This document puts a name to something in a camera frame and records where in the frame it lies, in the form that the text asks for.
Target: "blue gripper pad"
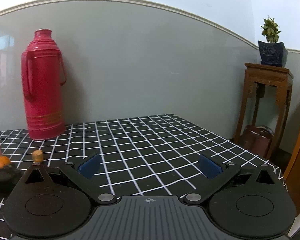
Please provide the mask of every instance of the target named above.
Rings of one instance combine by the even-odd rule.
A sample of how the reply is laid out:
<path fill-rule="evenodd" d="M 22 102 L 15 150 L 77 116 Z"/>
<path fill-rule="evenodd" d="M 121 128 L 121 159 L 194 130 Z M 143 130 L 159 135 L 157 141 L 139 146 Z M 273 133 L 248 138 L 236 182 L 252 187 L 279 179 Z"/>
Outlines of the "blue gripper pad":
<path fill-rule="evenodd" d="M 208 179 L 213 179 L 222 172 L 222 168 L 204 155 L 199 157 L 199 169 Z"/>
<path fill-rule="evenodd" d="M 78 172 L 81 175 L 85 176 L 87 179 L 91 179 L 93 175 L 99 170 L 100 163 L 100 155 L 94 155 L 92 158 L 88 158 L 87 161 L 85 161 L 78 167 Z"/>

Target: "silver screw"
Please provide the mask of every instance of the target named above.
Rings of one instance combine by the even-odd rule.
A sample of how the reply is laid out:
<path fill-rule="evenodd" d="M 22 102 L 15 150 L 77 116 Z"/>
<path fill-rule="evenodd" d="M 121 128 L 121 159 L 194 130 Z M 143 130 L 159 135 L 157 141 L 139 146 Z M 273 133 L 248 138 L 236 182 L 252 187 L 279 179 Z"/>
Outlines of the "silver screw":
<path fill-rule="evenodd" d="M 199 201 L 201 199 L 201 196 L 197 193 L 190 193 L 186 195 L 186 199 L 189 201 Z"/>
<path fill-rule="evenodd" d="M 98 199 L 101 201 L 111 201 L 111 200 L 113 200 L 113 198 L 114 198 L 114 196 L 109 193 L 103 193 L 98 196 Z"/>

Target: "black checkered tablecloth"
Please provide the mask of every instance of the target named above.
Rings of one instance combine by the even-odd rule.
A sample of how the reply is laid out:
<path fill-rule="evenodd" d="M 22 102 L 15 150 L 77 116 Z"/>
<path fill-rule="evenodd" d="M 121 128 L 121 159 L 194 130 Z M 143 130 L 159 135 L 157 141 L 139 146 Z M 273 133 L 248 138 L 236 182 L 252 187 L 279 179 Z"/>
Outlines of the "black checkered tablecloth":
<path fill-rule="evenodd" d="M 247 168 L 268 163 L 286 187 L 278 167 L 174 114 L 72 124 L 62 135 L 43 141 L 29 138 L 26 129 L 0 131 L 0 147 L 21 170 L 32 163 L 35 149 L 44 152 L 50 167 L 99 153 L 102 163 L 92 180 L 117 197 L 182 197 L 207 179 L 197 167 L 202 152 Z M 0 239 L 10 237 L 2 216 L 4 200 L 0 198 Z"/>

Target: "potted plant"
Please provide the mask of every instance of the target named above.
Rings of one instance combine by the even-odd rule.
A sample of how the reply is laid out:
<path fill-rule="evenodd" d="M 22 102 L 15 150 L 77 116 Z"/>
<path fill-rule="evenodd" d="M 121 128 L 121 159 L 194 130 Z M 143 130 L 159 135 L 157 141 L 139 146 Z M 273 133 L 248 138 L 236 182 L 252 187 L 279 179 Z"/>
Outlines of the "potted plant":
<path fill-rule="evenodd" d="M 284 67 L 287 62 L 287 50 L 283 42 L 278 42 L 279 26 L 274 22 L 274 18 L 263 19 L 265 24 L 262 28 L 262 35 L 266 36 L 268 43 L 258 41 L 259 52 L 261 56 L 261 64 L 277 67 Z"/>

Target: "crosshair logo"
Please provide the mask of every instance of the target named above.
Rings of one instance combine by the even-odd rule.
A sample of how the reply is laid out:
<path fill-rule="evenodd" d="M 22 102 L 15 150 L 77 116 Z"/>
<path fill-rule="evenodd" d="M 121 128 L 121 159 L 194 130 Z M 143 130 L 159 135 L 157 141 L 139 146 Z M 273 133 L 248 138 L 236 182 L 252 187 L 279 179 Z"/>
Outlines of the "crosshair logo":
<path fill-rule="evenodd" d="M 147 198 L 146 201 L 147 201 L 148 203 L 152 203 L 152 202 L 155 201 L 155 200 L 154 200 L 153 198 Z"/>

